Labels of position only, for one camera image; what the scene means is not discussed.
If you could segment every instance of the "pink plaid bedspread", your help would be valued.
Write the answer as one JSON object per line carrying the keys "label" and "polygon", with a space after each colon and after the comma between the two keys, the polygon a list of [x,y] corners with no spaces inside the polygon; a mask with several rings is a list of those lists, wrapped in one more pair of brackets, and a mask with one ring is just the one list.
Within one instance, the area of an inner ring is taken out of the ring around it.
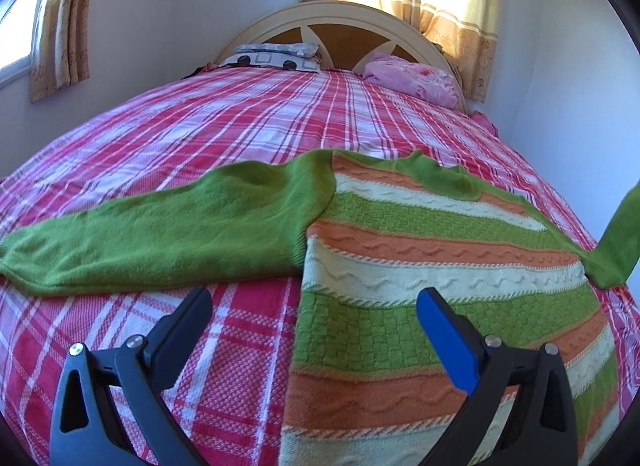
{"label": "pink plaid bedspread", "polygon": [[[0,185],[0,237],[114,197],[193,181],[241,160],[282,163],[314,148],[374,157],[414,149],[526,196],[584,247],[594,240],[567,203],[514,150],[465,115],[350,72],[230,68],[150,90],[67,133]],[[163,397],[212,464],[277,461],[300,279],[212,284],[214,316]],[[146,333],[186,290],[25,297],[0,276],[0,409],[47,464],[52,403],[68,347],[98,350]],[[640,313],[626,287],[595,290],[616,336],[620,404],[640,385]],[[116,389],[138,454],[154,458]]]}

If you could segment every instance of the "window sill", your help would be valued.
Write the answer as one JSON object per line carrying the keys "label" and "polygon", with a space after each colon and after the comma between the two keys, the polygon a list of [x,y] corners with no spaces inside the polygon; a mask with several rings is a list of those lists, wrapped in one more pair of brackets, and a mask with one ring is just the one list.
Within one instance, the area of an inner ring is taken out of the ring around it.
{"label": "window sill", "polygon": [[25,56],[18,61],[0,68],[0,88],[21,78],[31,70],[31,57]]}

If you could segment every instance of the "headboard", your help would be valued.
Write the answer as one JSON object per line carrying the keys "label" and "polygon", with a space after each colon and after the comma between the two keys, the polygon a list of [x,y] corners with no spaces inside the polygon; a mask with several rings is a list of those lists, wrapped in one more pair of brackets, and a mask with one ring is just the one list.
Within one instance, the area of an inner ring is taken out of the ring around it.
{"label": "headboard", "polygon": [[[220,53],[221,62],[243,43],[317,43],[322,68],[344,68],[362,74],[374,51],[394,54],[453,74],[440,51],[408,23],[386,12],[352,2],[310,1],[259,19]],[[458,108],[466,112],[462,89]]]}

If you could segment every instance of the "bed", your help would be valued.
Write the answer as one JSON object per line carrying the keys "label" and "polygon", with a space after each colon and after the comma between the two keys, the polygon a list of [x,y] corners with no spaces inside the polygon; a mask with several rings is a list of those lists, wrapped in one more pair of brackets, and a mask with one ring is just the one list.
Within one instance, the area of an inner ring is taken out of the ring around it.
{"label": "bed", "polygon": [[[346,2],[299,4],[248,27],[218,61],[237,44],[300,40],[321,45],[321,74],[206,69],[53,141],[0,183],[0,237],[115,197],[184,185],[228,163],[283,163],[322,147],[382,159],[421,149],[524,196],[581,246],[594,246],[526,160],[469,120],[463,99],[459,110],[447,110],[362,82],[358,74],[374,50],[451,71],[438,49],[400,20]],[[163,399],[210,464],[278,462],[300,285],[300,277],[209,284],[212,322]],[[640,312],[626,287],[593,291],[614,334],[617,423],[640,385]],[[121,345],[147,333],[187,292],[28,297],[0,276],[0,410],[38,464],[48,464],[52,403],[69,346]],[[117,389],[114,398],[136,452],[153,462]]]}

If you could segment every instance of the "blue gripper pad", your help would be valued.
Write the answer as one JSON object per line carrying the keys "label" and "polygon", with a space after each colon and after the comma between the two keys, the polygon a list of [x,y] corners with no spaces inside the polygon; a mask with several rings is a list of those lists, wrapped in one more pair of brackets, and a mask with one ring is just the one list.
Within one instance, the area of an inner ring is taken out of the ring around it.
{"label": "blue gripper pad", "polygon": [[456,329],[456,314],[435,289],[431,291],[438,295],[444,306],[438,306],[430,289],[420,291],[415,306],[418,321],[453,385],[471,396],[480,380],[478,360]]}

